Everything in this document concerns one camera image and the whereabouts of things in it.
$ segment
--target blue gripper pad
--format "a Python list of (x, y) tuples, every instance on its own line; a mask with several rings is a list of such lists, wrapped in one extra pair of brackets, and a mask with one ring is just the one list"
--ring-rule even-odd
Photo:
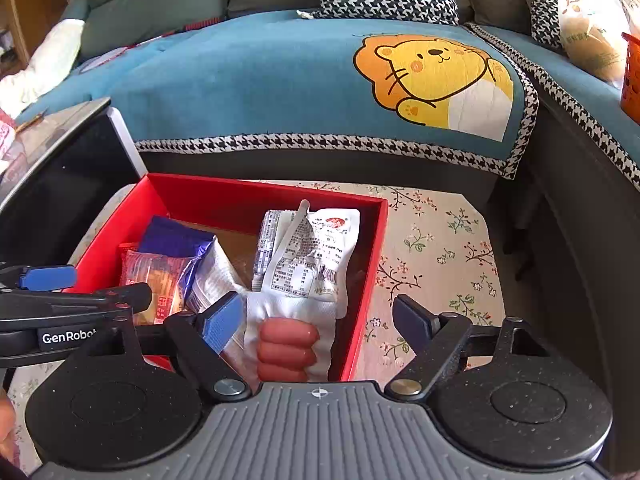
[(202, 327), (202, 338), (220, 355), (244, 317), (244, 302), (239, 294), (223, 296), (225, 303), (208, 317)]
[(31, 267), (20, 277), (20, 288), (34, 291), (58, 290), (76, 284), (76, 268), (71, 265), (59, 267)]

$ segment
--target metal screw head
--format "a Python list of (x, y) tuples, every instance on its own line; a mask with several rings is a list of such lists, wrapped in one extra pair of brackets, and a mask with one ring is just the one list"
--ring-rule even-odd
[(235, 379), (220, 379), (214, 384), (213, 389), (220, 395), (233, 397), (244, 392), (244, 383), (236, 381)]
[(398, 395), (417, 395), (422, 391), (422, 385), (413, 379), (396, 379), (389, 385), (391, 391)]

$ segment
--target orange basket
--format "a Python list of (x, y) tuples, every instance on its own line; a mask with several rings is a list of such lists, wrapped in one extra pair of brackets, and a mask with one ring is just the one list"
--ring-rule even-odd
[(640, 39), (622, 33), (622, 37), (629, 43), (626, 51), (625, 81), (622, 85), (620, 107), (625, 114), (640, 124)]

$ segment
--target gray ribbed plate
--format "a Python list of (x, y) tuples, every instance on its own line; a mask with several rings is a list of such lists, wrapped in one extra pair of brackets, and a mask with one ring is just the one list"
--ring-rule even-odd
[(198, 434), (146, 466), (113, 473), (44, 465), (36, 480), (604, 480), (588, 465), (549, 474), (487, 466), (449, 444), (426, 411), (372, 383), (265, 384), (221, 404)]

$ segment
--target table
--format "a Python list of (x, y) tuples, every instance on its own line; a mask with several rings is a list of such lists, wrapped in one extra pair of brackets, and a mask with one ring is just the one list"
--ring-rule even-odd
[[(383, 386), (414, 357), (392, 321), (391, 304), (398, 294), (410, 295), (436, 314), (453, 310), (476, 324), (502, 322), (502, 292), (486, 223), (462, 195), (364, 184), (268, 182), (381, 196), (389, 202), (385, 241), (355, 380), (376, 380)], [(81, 256), (129, 189), (117, 193), (95, 219), (71, 263)], [(470, 365), (478, 365), (487, 358), (470, 361)], [(50, 363), (20, 368), (9, 390), (17, 412), (15, 437), (25, 472), (32, 472), (40, 461), (24, 427), (24, 407), (31, 393), (57, 366)]]

